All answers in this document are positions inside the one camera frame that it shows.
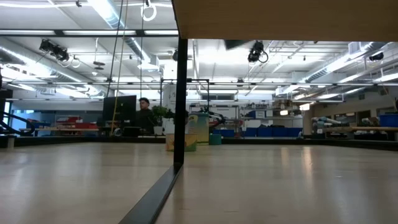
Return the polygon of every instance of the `cable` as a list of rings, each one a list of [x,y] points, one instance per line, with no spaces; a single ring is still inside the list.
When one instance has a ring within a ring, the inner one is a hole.
[[[120,22],[122,20],[122,11],[123,11],[123,7],[120,7],[119,20],[118,20],[118,29],[116,31],[116,37],[115,37],[115,41],[114,41],[113,57],[112,57],[112,65],[111,65],[111,74],[109,76],[109,83],[108,83],[108,90],[106,91],[106,97],[109,96],[109,89],[111,88],[113,64],[114,64],[114,58],[115,58],[115,55],[116,55],[116,46],[118,44],[118,35],[119,35],[119,31],[120,31]]]
[[[266,63],[266,62],[268,62],[269,57],[268,57],[267,52],[262,51],[262,53],[264,53],[264,54],[267,56],[267,60],[265,60],[265,61],[262,62],[262,61],[259,59],[259,62],[261,62],[261,63]]]
[[[126,24],[127,24],[128,4],[129,4],[129,0],[127,0],[126,15],[124,16],[124,22],[125,22]],[[122,39],[124,39],[124,36],[126,35],[126,27],[127,27],[127,25],[124,26],[123,37],[122,37]],[[121,56],[120,56],[121,59],[123,58],[123,50],[124,50],[124,41],[122,42],[122,52],[121,52]],[[120,63],[119,63],[118,85],[116,86],[116,97],[115,97],[115,100],[114,100],[114,108],[113,108],[113,118],[112,118],[111,133],[113,133],[114,118],[115,118],[115,116],[116,116],[116,106],[118,105],[119,82],[120,82],[120,73],[121,73],[121,70],[122,70],[122,61],[120,61]]]
[[[142,6],[145,6],[145,0],[142,0]],[[141,20],[141,29],[144,29],[144,19]],[[140,58],[140,69],[139,69],[139,98],[142,98],[142,43],[144,41],[144,38],[141,37],[141,50],[139,52],[139,58]]]

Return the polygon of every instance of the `desk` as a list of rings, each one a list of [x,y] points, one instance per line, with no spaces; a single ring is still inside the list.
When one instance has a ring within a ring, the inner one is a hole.
[[[20,128],[20,131],[29,131],[30,128]],[[99,131],[98,128],[35,128],[34,136],[37,137],[39,131]]]
[[[391,133],[398,133],[398,128],[393,127],[334,127],[323,128],[324,133],[346,133],[347,138],[354,139],[355,131],[385,131]]]

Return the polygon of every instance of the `blue storage container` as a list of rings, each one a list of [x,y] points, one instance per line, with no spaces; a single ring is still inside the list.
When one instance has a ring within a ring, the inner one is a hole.
[[[380,115],[380,126],[398,128],[398,114]]]
[[[246,128],[246,131],[243,132],[243,136],[245,137],[256,137],[257,128]]]
[[[272,137],[272,128],[258,128],[257,137]]]
[[[302,128],[287,128],[287,135],[288,137],[298,137],[301,131]]]
[[[223,137],[233,138],[235,136],[235,131],[233,129],[216,129],[213,130],[213,134],[220,134]]]
[[[287,128],[272,128],[272,137],[287,137]]]

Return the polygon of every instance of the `ceiling pipe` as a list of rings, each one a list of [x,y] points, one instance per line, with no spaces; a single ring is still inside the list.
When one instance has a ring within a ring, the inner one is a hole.
[[[383,62],[383,63],[381,63],[379,65],[374,66],[374,67],[369,67],[369,69],[367,69],[365,71],[362,71],[362,72],[359,72],[359,73],[357,73],[355,75],[350,75],[350,76],[340,80],[338,83],[346,83],[346,82],[353,81],[353,80],[355,80],[355,79],[357,79],[359,77],[362,77],[364,75],[369,75],[372,72],[376,72],[376,71],[378,71],[380,69],[383,69],[383,68],[385,68],[387,66],[391,66],[391,65],[396,64],[396,63],[398,63],[398,58],[392,59],[392,60],[390,60],[388,62]],[[304,97],[300,97],[300,99],[308,98],[308,97],[320,94],[322,92],[323,92],[323,90],[315,90],[313,92],[310,92],[310,93],[306,94]]]
[[[115,4],[112,0],[88,0],[93,9],[104,19],[104,21],[112,29],[127,29],[126,21],[120,18],[116,11]],[[140,44],[133,37],[123,38],[125,43],[130,47],[130,49],[135,53],[135,55],[140,59],[141,63],[151,63],[151,58],[155,56],[150,56],[144,49],[141,48]]]
[[[359,49],[359,53],[350,54],[349,50],[337,55],[336,57],[329,59],[326,61],[324,65],[309,71],[304,78],[302,78],[299,83],[310,83],[320,77],[328,75],[336,70],[339,70],[351,63],[353,63],[356,59],[367,57],[369,54],[373,54],[375,51],[380,50],[382,47],[387,45],[388,42],[369,42],[363,48]],[[297,89],[298,86],[288,86],[282,87],[277,92],[282,94],[290,93],[291,91]]]
[[[15,44],[4,37],[0,37],[0,49],[2,49],[3,52],[23,61],[27,66],[32,66],[32,63],[27,63],[27,61],[30,61],[34,63],[35,67],[40,67],[40,72],[42,72],[42,70],[45,70],[48,71],[49,74],[51,74],[48,77],[41,79],[51,80],[55,82],[62,78],[62,80],[70,80],[71,82],[76,82],[76,85],[80,85],[80,82],[92,82],[92,80],[90,80],[89,78],[86,78],[83,75],[80,75],[79,73],[76,73],[72,70],[69,70],[68,68],[63,68],[56,62],[53,62],[46,57],[43,57],[43,55],[39,55],[31,50],[21,47],[20,45]],[[32,71],[32,73],[35,75],[40,75],[40,72],[35,73],[34,70]],[[96,88],[98,90],[106,91],[106,88],[103,86],[97,86]]]

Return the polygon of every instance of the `black monitor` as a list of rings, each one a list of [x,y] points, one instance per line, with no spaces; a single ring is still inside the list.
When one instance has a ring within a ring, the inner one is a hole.
[[[104,99],[103,121],[112,121],[114,112],[115,97]],[[136,121],[136,103],[137,96],[119,96],[116,102],[115,121],[130,121],[130,125],[134,126]]]

